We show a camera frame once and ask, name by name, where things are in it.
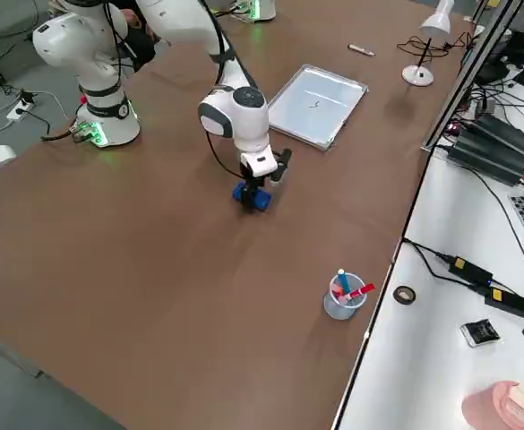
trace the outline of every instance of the blue marker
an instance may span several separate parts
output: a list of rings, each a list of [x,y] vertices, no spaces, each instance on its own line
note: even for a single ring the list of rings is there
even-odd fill
[[[337,271],[337,277],[339,278],[341,286],[343,287],[343,294],[349,294],[351,290],[349,289],[348,277],[345,275],[345,271],[343,269],[339,269]]]

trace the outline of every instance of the white desk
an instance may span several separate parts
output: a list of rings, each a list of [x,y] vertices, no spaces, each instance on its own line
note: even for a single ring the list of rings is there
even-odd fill
[[[511,91],[524,99],[524,87],[517,84]],[[524,131],[524,117],[514,108],[507,114]],[[503,118],[501,110],[497,115]],[[443,155],[436,152],[430,160],[405,236],[466,257],[524,296],[524,258],[501,208],[472,173]],[[507,198],[518,190],[485,180],[524,245],[524,228]],[[432,255],[426,257],[434,271],[450,276]],[[393,299],[400,285],[416,291],[412,305]],[[503,341],[471,348],[459,327],[483,318],[490,319]],[[403,245],[333,427],[469,429],[460,409],[467,395],[501,380],[524,383],[523,328],[523,318],[485,305],[460,285],[434,279],[415,250]]]

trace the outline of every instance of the tape roll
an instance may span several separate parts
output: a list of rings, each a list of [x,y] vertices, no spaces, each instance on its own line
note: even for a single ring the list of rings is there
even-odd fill
[[[400,287],[396,287],[395,291],[393,291],[393,298],[402,305],[410,305],[417,298],[417,294],[415,294],[413,288],[401,285]]]

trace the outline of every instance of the brown table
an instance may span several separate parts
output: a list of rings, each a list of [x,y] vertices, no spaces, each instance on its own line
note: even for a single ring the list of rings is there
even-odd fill
[[[215,67],[189,45],[129,85],[137,142],[41,143],[0,171],[0,338],[130,429],[328,428],[376,294],[349,322],[322,295],[339,267],[381,286],[461,58],[409,88],[395,44],[431,9],[387,3],[282,0],[274,22],[223,21],[268,99],[304,63],[371,91],[327,153],[271,133],[294,157],[266,213],[231,200],[196,115]]]

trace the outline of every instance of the blue block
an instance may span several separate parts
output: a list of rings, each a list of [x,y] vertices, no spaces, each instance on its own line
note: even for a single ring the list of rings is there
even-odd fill
[[[234,191],[232,192],[232,197],[234,197],[234,200],[238,202],[242,201],[242,189],[244,187],[245,182],[240,182],[236,186],[236,188],[234,188]],[[253,201],[255,203],[255,209],[257,209],[258,211],[265,211],[266,209],[268,209],[268,206],[270,206],[271,194],[267,191],[262,190],[261,188],[258,188],[258,191],[255,193]]]

